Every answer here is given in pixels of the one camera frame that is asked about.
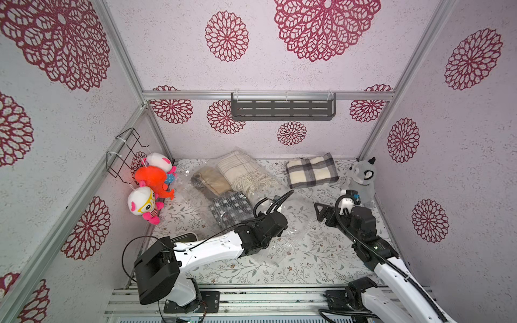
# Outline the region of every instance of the gray plush toy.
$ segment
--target gray plush toy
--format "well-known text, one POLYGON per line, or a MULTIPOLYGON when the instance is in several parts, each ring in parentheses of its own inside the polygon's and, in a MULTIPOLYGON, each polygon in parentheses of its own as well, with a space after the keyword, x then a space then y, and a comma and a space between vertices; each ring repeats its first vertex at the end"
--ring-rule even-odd
POLYGON ((359 197, 361 198, 362 204, 370 204, 370 202, 373 200, 373 195, 375 194, 373 181, 375 179, 377 170, 373 165, 374 162, 375 157, 368 161, 360 161, 357 164, 351 166, 347 172, 348 180, 343 185, 343 191, 357 191, 359 197))

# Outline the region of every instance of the stuffed animal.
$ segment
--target stuffed animal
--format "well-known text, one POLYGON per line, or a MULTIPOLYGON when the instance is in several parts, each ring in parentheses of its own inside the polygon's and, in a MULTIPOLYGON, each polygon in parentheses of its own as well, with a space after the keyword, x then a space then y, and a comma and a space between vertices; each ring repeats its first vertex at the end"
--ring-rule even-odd
POLYGON ((176 166, 173 166, 171 161, 160 153, 153 152, 147 155, 147 157, 142 160, 142 164, 145 166, 158 167, 164 171, 167 174, 167 179, 164 181, 165 184, 170 184, 176 179, 176 166))
POLYGON ((148 187, 139 187, 128 196, 128 207, 136 216, 142 215, 151 224, 160 223, 158 210, 163 208, 163 203, 156 202, 158 194, 148 187))
POLYGON ((375 194, 373 181, 376 177, 377 170, 373 165, 374 162, 375 157, 368 161, 360 161, 354 166, 351 166, 347 173, 349 177, 348 183, 345 183, 343 186, 343 191, 357 191, 359 198, 361 199, 361 203, 363 204, 370 204, 373 200, 373 195, 375 194))
POLYGON ((134 173, 135 180, 140 184, 140 187, 149 186, 156 194, 160 194, 161 197, 174 198, 174 190, 167 192, 167 174, 158 167, 147 166, 140 167, 134 173))

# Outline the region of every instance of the floral mat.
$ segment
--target floral mat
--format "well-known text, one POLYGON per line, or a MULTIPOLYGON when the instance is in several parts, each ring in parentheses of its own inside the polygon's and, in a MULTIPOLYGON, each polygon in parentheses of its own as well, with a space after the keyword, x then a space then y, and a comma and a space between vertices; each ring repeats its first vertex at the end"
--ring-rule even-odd
MULTIPOLYGON (((287 188, 286 160, 257 160, 257 162, 287 188)), ((337 183, 297 191, 311 203, 333 205, 340 195, 340 186, 345 181, 345 173, 354 162, 354 160, 336 160, 340 176, 337 183)), ((177 167, 191 171, 202 163, 203 160, 184 159, 178 161, 177 167)), ((279 241, 275 242, 276 248, 274 248, 275 259, 281 259, 278 263, 243 257, 194 268, 187 273, 187 276, 195 277, 198 283, 205 284, 346 284, 363 276, 379 281, 375 273, 368 270, 355 255, 350 240, 336 228, 329 228, 323 222, 316 220, 314 207, 294 206, 290 211, 295 216, 305 216, 313 220, 307 233, 298 240, 294 248, 282 248, 282 238, 278 238, 279 241)), ((391 242, 376 206, 372 208, 372 212, 377 219, 377 234, 391 242)), ((200 216, 185 201, 181 192, 177 192, 174 200, 168 199, 165 202, 165 208, 160 212, 160 219, 160 224, 153 232, 158 237, 175 237, 185 232, 195 232, 198 239, 203 239, 217 233, 217 230, 207 225, 203 216, 200 216)))

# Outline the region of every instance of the plush toy eyes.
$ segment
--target plush toy eyes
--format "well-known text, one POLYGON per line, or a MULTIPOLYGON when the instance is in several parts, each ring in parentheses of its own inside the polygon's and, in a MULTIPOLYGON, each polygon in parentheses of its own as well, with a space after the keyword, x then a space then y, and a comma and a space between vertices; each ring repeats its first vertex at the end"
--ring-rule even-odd
POLYGON ((373 177, 373 172, 372 171, 366 171, 364 173, 364 179, 370 179, 373 177))

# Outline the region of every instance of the red flower pattern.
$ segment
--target red flower pattern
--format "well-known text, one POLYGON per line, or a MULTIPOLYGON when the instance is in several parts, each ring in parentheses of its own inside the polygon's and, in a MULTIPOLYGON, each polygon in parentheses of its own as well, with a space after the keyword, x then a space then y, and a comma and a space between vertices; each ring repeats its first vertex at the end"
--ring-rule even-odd
POLYGON ((95 196, 68 236, 61 251, 75 260, 93 256, 106 241, 110 229, 110 212, 106 203, 95 196))
POLYGON ((4 298, 5 294, 7 294, 19 276, 19 273, 10 272, 0 278, 0 301, 4 298))
MULTIPOLYGON (((19 273, 10 272, 0 278, 0 300, 7 294, 19 276, 19 273)), ((38 288, 31 294, 29 302, 18 315, 17 323, 41 323, 47 317, 47 307, 50 304, 49 291, 47 281, 42 279, 38 288)))
POLYGON ((449 233, 449 218, 436 201, 421 200, 415 205, 411 217, 418 235, 427 242, 440 242, 449 233))
POLYGON ((219 100, 212 103, 208 107, 206 118, 212 128, 226 134, 239 132, 246 124, 246 121, 232 119, 232 104, 228 100, 219 100))
POLYGON ((298 58, 329 60, 370 29, 381 0, 275 0, 278 36, 298 58))
POLYGON ((307 135, 305 126, 297 121, 289 121, 280 126, 277 131, 277 139, 286 146, 301 143, 307 135))
POLYGON ((417 152, 419 139, 416 122, 409 118, 400 119, 388 134, 389 155, 398 163, 408 161, 417 152))
POLYGON ((133 177, 134 180, 134 173, 138 170, 138 168, 142 167, 142 160, 146 158, 147 155, 143 151, 138 151, 136 154, 134 154, 133 159, 131 159, 131 177, 133 177))
POLYGON ((33 131, 25 109, 0 92, 0 167, 23 159, 34 141, 33 131))
POLYGON ((20 312, 18 323, 41 323, 47 317, 47 307, 50 304, 49 292, 47 281, 42 279, 38 289, 32 293, 29 302, 20 312))
POLYGON ((107 77, 110 48, 88 0, 0 0, 0 28, 53 82, 89 91, 107 77))
POLYGON ((488 76, 501 56, 501 35, 495 29, 478 30, 462 40, 445 66, 445 82, 455 90, 473 87, 488 76))
POLYGON ((248 49, 248 30, 241 18, 233 12, 219 11, 205 28, 206 44, 215 57, 235 61, 248 49))
MULTIPOLYGON (((386 84, 375 84, 367 87, 365 91, 391 91, 391 86, 386 84)), ((354 100, 350 105, 350 115, 353 120, 369 122, 377 119, 386 101, 383 100, 354 100)))
MULTIPOLYGON (((179 91, 173 86, 161 85, 155 91, 179 91)), ((192 117, 190 100, 152 100, 149 102, 157 116, 172 124, 182 124, 192 117)))

